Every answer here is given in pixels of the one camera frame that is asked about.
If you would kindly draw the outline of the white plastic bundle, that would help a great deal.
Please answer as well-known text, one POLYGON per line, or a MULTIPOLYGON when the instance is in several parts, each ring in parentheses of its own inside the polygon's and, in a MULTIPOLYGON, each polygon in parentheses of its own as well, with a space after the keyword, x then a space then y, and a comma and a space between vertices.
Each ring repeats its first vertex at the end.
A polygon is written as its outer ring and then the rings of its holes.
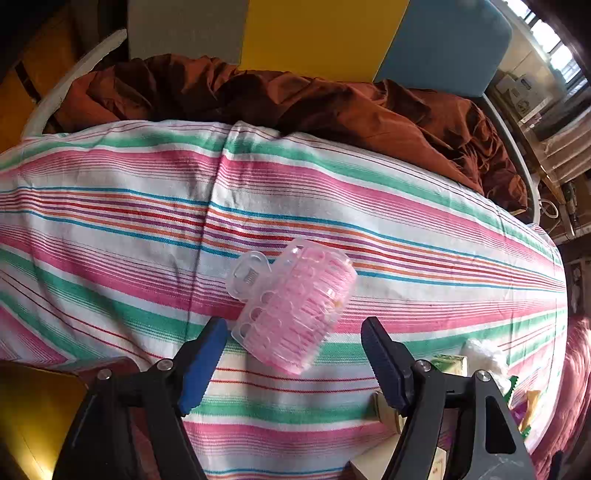
POLYGON ((506 376, 508 373, 505 352, 489 339, 467 339, 461 349, 461 355, 466 357, 469 375, 473 375, 477 370, 487 370, 496 376, 506 376))

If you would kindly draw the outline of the pink transparent hair roller clip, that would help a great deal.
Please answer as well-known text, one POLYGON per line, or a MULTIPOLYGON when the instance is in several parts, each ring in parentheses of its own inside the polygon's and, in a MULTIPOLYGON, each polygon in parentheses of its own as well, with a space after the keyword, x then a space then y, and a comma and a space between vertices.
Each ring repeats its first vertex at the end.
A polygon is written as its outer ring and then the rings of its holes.
POLYGON ((231 335, 267 366, 290 375, 310 368, 356 284, 344 252, 296 238, 273 262, 245 252, 226 276, 228 294, 243 308, 231 335))

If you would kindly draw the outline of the green medicine box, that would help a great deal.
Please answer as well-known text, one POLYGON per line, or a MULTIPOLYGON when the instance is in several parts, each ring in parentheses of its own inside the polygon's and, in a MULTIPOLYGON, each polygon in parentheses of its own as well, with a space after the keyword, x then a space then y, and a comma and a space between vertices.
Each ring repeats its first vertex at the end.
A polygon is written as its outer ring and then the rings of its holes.
POLYGON ((442 373, 468 376, 467 357, 464 355, 438 354, 431 359, 431 363, 442 373))

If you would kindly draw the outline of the beige medicine box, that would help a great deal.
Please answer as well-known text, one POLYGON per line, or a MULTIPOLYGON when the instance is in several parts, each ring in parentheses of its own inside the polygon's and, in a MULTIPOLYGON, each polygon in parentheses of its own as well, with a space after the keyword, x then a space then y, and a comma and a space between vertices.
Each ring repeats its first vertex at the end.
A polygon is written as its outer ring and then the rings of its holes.
POLYGON ((388 405, 381 390, 374 393, 374 406, 380 422, 387 427, 390 436, 349 462, 356 479, 378 480, 383 477, 406 422, 396 409, 388 405))

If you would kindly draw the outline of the gold lined storage box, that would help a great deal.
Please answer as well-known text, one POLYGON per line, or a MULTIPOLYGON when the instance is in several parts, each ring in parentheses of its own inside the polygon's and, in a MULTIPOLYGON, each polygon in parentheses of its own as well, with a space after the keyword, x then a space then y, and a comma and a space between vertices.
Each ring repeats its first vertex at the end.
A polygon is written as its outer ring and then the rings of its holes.
POLYGON ((1 362, 1 461, 3 478, 50 479, 75 414, 101 369, 137 373, 119 357, 65 364, 1 362))

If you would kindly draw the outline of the striped bed sheet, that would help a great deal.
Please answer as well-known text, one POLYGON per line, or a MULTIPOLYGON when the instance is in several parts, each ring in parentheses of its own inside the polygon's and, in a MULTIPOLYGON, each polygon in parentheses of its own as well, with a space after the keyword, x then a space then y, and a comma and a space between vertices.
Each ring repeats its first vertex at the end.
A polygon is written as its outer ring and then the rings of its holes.
POLYGON ((176 353, 212 316, 242 253, 301 237, 341 249, 356 290, 311 369, 238 344, 187 432, 212 479, 338 479, 386 436, 360 342, 379 318, 418 357, 489 340, 554 416, 567 337, 557 247, 538 228, 404 161, 245 123, 126 121, 34 138, 1 157, 1 356, 58 365, 176 353))

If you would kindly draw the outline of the rust brown blanket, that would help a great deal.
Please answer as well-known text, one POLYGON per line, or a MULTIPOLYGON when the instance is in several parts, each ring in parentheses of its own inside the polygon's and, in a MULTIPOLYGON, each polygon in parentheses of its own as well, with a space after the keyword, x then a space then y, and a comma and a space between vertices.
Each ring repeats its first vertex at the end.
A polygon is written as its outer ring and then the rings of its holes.
POLYGON ((415 164, 508 211, 528 206, 524 180, 473 101, 392 80, 329 81, 166 54, 78 78, 55 117, 67 133, 123 120, 243 121, 307 133, 415 164))

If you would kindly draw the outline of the grey yellow blue headboard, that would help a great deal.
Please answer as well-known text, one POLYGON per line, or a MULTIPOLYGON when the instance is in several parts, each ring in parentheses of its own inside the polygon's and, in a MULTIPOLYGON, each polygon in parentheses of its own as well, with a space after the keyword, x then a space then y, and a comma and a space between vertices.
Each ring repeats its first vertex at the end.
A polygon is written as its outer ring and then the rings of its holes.
POLYGON ((512 27, 490 1, 130 1, 129 54, 218 57, 334 81, 479 97, 512 27))

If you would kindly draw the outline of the window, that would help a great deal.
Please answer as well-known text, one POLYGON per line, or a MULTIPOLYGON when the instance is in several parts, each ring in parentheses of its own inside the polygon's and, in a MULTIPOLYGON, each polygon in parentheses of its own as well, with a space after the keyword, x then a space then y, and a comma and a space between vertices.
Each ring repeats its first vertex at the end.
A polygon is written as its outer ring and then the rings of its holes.
POLYGON ((566 86, 576 86, 584 78, 583 70, 556 31, 524 1, 504 0, 504 3, 527 26, 552 68, 562 76, 566 86))

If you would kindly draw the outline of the white bed frame rail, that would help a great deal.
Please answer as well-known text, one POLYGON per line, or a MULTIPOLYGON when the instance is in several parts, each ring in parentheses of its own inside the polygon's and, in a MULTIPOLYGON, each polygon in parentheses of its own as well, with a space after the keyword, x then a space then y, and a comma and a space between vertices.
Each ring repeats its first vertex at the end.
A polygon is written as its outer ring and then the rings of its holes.
POLYGON ((126 39, 127 30, 117 30, 84 55, 35 107, 21 132, 21 139, 40 136, 50 117, 61 106, 72 83, 91 72, 98 63, 120 47, 126 39))

